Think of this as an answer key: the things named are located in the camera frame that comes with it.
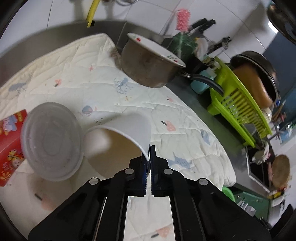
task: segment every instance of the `white quilted cloth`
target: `white quilted cloth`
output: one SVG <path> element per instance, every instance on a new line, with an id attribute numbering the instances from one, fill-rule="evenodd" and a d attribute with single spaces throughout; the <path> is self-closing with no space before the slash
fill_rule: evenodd
<path id="1" fill-rule="evenodd" d="M 22 109 L 30 112 L 44 102 L 58 102 L 86 131 L 114 115 L 142 112 L 150 117 L 151 144 L 171 168 L 186 178 L 205 177 L 219 189 L 233 185 L 236 177 L 230 160 L 205 123 L 167 87 L 139 85 L 118 67 L 119 55 L 107 35 L 79 39 L 36 59 L 0 88 L 0 119 Z M 73 177 L 60 183 L 41 179 L 24 161 L 0 188 L 0 202 L 27 237 L 91 177 L 103 178 L 85 159 Z M 174 240 L 169 198 L 152 197 L 148 178 L 147 195 L 129 199 L 125 240 L 165 239 Z"/>

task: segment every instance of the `round plastic lid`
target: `round plastic lid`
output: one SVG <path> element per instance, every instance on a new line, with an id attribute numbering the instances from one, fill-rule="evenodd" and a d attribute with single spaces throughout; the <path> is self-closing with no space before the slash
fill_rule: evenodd
<path id="1" fill-rule="evenodd" d="M 22 127 L 22 151 L 33 170 L 49 181 L 70 178 L 82 158 L 82 130 L 65 106 L 47 102 L 34 108 Z"/>

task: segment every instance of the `pot handle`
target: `pot handle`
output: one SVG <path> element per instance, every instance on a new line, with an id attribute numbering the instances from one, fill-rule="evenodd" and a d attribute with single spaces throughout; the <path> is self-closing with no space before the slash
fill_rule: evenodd
<path id="1" fill-rule="evenodd" d="M 208 86 L 210 86 L 212 89 L 214 89 L 215 91 L 217 91 L 221 96 L 224 95 L 224 90 L 222 89 L 222 87 L 217 84 L 214 80 L 211 80 L 208 77 L 205 77 L 203 75 L 200 74 L 188 74 L 185 72 L 179 73 L 181 76 L 184 76 L 186 78 L 189 78 L 191 80 L 197 80 L 200 81 L 202 83 L 207 84 Z"/>

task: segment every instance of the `white cup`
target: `white cup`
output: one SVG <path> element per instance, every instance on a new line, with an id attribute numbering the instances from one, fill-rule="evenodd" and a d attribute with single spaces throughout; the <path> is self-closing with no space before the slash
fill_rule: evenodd
<path id="1" fill-rule="evenodd" d="M 147 117 L 138 113 L 121 115 L 86 132 L 84 155 L 100 175 L 111 178 L 128 168 L 130 160 L 141 153 L 149 161 L 150 138 L 151 125 Z"/>

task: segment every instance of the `green dish rack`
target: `green dish rack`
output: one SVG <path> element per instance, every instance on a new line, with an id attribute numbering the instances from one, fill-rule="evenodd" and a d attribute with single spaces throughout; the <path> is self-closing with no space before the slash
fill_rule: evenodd
<path id="1" fill-rule="evenodd" d="M 223 88 L 224 96 L 210 88 L 212 103 L 207 110 L 211 115 L 221 114 L 244 138 L 244 145 L 255 147 L 254 138 L 242 124 L 255 124 L 260 137 L 264 138 L 271 134 L 268 123 L 242 82 L 218 57 L 215 59 L 221 65 L 215 81 Z"/>

